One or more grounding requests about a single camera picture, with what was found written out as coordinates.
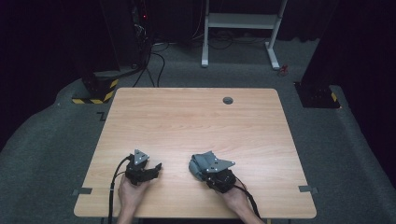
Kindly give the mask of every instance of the forearm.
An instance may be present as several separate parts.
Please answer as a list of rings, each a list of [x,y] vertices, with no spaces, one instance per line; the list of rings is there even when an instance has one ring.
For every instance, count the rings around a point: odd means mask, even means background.
[[[135,208],[123,207],[120,211],[117,224],[131,224],[134,219]]]
[[[239,209],[235,213],[245,224],[265,224],[250,208]]]

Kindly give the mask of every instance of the table top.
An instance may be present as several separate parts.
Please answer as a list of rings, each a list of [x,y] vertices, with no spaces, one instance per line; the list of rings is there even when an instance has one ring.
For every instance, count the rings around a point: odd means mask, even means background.
[[[233,103],[223,103],[232,97]],[[108,193],[122,159],[138,148],[147,169],[163,164],[136,217],[236,217],[189,171],[193,154],[212,150],[247,185],[262,217],[312,218],[316,208],[277,92],[272,89],[120,88],[75,207],[79,217],[106,217]],[[120,168],[125,171],[127,162]],[[116,189],[120,176],[116,179]],[[115,190],[114,216],[120,211]]]

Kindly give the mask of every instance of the white metal frame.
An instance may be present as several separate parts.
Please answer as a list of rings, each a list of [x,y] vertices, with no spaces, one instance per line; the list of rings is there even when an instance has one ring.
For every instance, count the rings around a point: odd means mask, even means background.
[[[208,36],[209,27],[224,28],[248,28],[248,29],[268,29],[273,30],[270,42],[265,42],[265,48],[274,70],[280,68],[274,53],[274,44],[280,23],[282,22],[283,13],[288,0],[282,0],[280,10],[277,15],[258,15],[258,14],[231,14],[231,13],[210,13],[209,0],[206,0],[205,9],[205,34],[202,50],[202,67],[209,66],[209,47]]]

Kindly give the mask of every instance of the hand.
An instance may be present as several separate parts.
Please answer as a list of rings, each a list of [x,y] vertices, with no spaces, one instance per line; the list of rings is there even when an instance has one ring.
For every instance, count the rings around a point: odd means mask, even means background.
[[[235,185],[243,188],[241,181],[239,179],[236,180]],[[244,223],[247,224],[262,224],[264,223],[261,219],[259,219],[256,214],[254,214],[253,210],[250,208],[248,203],[248,196],[244,191],[232,188],[225,193],[216,193],[224,200],[227,206],[233,210]]]
[[[121,202],[121,210],[118,218],[118,224],[121,223],[132,223],[134,218],[134,212],[137,206],[142,202],[144,193],[149,186],[149,181],[139,183],[135,186],[131,181],[122,175],[120,187],[119,187],[119,197]]]

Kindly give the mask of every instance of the gray cloth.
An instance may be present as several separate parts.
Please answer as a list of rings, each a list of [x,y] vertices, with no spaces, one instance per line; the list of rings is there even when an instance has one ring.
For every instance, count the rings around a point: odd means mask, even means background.
[[[209,166],[215,161],[215,158],[216,156],[212,151],[208,151],[204,154],[192,155],[189,164],[190,172],[200,181],[205,181],[203,171],[209,168]]]

